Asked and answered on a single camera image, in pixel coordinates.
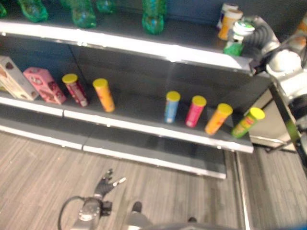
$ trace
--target plastic bottle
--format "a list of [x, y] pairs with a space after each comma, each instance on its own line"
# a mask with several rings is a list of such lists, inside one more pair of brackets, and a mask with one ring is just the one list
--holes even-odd
[[96, 16], [91, 0], [70, 0], [72, 20], [82, 28], [96, 26]]
[[41, 0], [18, 0], [18, 3], [28, 20], [36, 23], [48, 19], [48, 12]]
[[116, 3], [114, 0], [97, 0], [96, 5], [101, 13], [114, 13], [116, 11]]
[[164, 19], [166, 16], [165, 0], [142, 0], [143, 18], [142, 24], [149, 34], [159, 34], [164, 29]]
[[106, 112], [113, 112], [115, 106], [107, 80], [104, 78], [98, 78], [93, 81], [93, 87], [96, 90], [96, 93], [104, 110]]
[[222, 28], [217, 35], [222, 40], [227, 40], [228, 31], [233, 28], [234, 23], [243, 16], [243, 12], [239, 10], [228, 10], [226, 11], [223, 21]]
[[216, 111], [211, 117], [210, 121], [206, 125], [205, 131], [209, 135], [214, 135], [216, 131], [222, 126], [226, 118], [231, 115], [233, 109], [230, 105], [225, 103], [220, 103], [217, 106]]
[[220, 18], [219, 18], [219, 21], [218, 21], [216, 27], [217, 27], [218, 29], [221, 29], [221, 28], [222, 28], [222, 21], [223, 21], [223, 18], [224, 18], [225, 13], [226, 13], [228, 10], [230, 10], [230, 9], [232, 9], [232, 10], [237, 10], [238, 8], [239, 8], [239, 6], [236, 5], [236, 4], [223, 3], [222, 9], [221, 9]]
[[224, 54], [240, 56], [243, 49], [242, 41], [244, 37], [252, 34], [254, 30], [255, 28], [250, 23], [244, 21], [235, 22], [233, 38], [227, 42], [223, 49]]
[[196, 126], [198, 119], [207, 104], [207, 100], [199, 95], [192, 98], [192, 103], [186, 119], [186, 125], [193, 128]]
[[4, 8], [4, 6], [0, 3], [0, 18], [3, 18], [7, 15], [7, 11], [6, 9]]
[[173, 123], [176, 117], [180, 94], [177, 91], [170, 91], [166, 94], [166, 107], [164, 121]]
[[262, 109], [251, 108], [249, 113], [233, 128], [231, 135], [240, 138], [244, 136], [257, 122], [262, 120], [265, 114]]

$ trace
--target store shelf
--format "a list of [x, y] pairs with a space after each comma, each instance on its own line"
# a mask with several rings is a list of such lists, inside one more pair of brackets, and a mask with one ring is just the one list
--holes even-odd
[[34, 101], [26, 101], [13, 98], [8, 92], [0, 92], [0, 104], [10, 105], [17, 108], [42, 112], [55, 116], [63, 116], [63, 108], [61, 108], [60, 105], [51, 103], [46, 104], [46, 102], [41, 97]]
[[185, 117], [189, 105], [180, 103], [176, 121], [172, 124], [164, 122], [164, 98], [149, 97], [145, 95], [113, 92], [117, 108], [112, 113], [105, 113], [96, 95], [91, 98], [90, 104], [85, 108], [76, 106], [69, 101], [64, 104], [64, 116], [89, 121], [107, 127], [118, 127], [138, 132], [147, 133], [159, 137], [173, 138], [207, 145], [218, 149], [238, 150], [252, 153], [253, 146], [248, 134], [236, 139], [230, 131], [233, 123], [237, 123], [240, 115], [234, 114], [228, 118], [221, 129], [209, 136], [204, 132], [204, 127], [214, 112], [214, 109], [206, 107], [195, 128], [185, 125]]
[[184, 141], [1, 106], [0, 131], [107, 156], [226, 178], [224, 153]]
[[12, 4], [8, 16], [0, 20], [0, 34], [17, 35], [58, 43], [116, 49], [172, 62], [212, 65], [250, 73], [249, 58], [222, 53], [225, 42], [217, 38], [214, 27], [168, 20], [160, 35], [148, 35], [142, 29], [142, 15], [119, 11], [113, 15], [96, 12], [97, 27], [80, 29], [71, 22], [71, 13], [60, 4], [47, 4], [49, 19], [31, 23]]
[[11, 106], [2, 105], [0, 110], [0, 131], [78, 150], [94, 126]]
[[84, 151], [198, 175], [226, 178], [222, 150], [127, 130], [104, 129], [96, 128], [85, 143]]

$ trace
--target pink box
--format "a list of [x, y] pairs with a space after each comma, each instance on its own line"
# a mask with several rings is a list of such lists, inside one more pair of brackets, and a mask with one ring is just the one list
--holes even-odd
[[24, 75], [46, 102], [62, 104], [66, 100], [47, 69], [29, 67], [24, 71]]

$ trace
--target gray wood-grain floor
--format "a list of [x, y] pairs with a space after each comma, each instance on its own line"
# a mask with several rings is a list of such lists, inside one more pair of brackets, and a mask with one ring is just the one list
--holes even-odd
[[[120, 230], [135, 201], [154, 223], [199, 222], [242, 229], [238, 179], [232, 153], [226, 155], [227, 179], [218, 180], [107, 158], [0, 132], [0, 230], [56, 230], [59, 210], [70, 196], [90, 196], [107, 169], [127, 177], [107, 197], [110, 217], [99, 230]], [[252, 226], [270, 229], [304, 223], [307, 181], [297, 155], [241, 154]], [[81, 202], [63, 216], [69, 229]]]

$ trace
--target label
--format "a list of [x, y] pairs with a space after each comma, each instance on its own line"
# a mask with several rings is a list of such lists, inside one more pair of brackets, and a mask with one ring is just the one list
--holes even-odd
[[186, 125], [189, 127], [195, 127], [198, 119], [203, 111], [203, 106], [196, 106], [195, 104], [191, 104], [188, 115], [187, 115], [187, 119], [186, 119]]
[[85, 107], [88, 105], [88, 101], [85, 97], [85, 92], [79, 82], [74, 82], [71, 84], [66, 84], [69, 93], [74, 98], [75, 102]]

